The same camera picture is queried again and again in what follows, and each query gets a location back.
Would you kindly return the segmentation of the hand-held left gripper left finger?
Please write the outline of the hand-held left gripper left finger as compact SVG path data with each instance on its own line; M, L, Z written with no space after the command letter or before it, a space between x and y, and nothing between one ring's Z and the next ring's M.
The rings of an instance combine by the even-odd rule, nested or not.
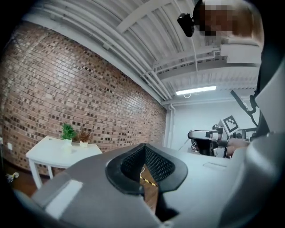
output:
M91 156L45 182L33 201L73 228L158 228L161 221L142 196L127 195L106 177L111 159L134 146Z

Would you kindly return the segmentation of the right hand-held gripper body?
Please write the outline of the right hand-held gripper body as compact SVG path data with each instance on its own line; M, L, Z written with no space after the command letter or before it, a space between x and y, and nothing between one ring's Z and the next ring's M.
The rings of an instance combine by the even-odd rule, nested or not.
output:
M209 155L230 159L226 147L230 137L238 130L239 125L233 115L220 119L212 130L206 132L206 139L210 141Z

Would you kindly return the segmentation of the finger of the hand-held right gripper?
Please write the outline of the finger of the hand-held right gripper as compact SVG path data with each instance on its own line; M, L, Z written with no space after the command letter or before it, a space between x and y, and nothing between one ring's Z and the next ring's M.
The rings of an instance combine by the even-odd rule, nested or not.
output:
M209 131L205 130L191 130L187 134L189 139L193 140L209 140Z

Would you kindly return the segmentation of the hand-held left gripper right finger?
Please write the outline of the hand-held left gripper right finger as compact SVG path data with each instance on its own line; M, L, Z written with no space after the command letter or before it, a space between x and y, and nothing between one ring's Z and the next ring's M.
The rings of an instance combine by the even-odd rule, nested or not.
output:
M149 162L159 170L156 212L146 228L230 228L226 207L232 182L229 161L147 144Z

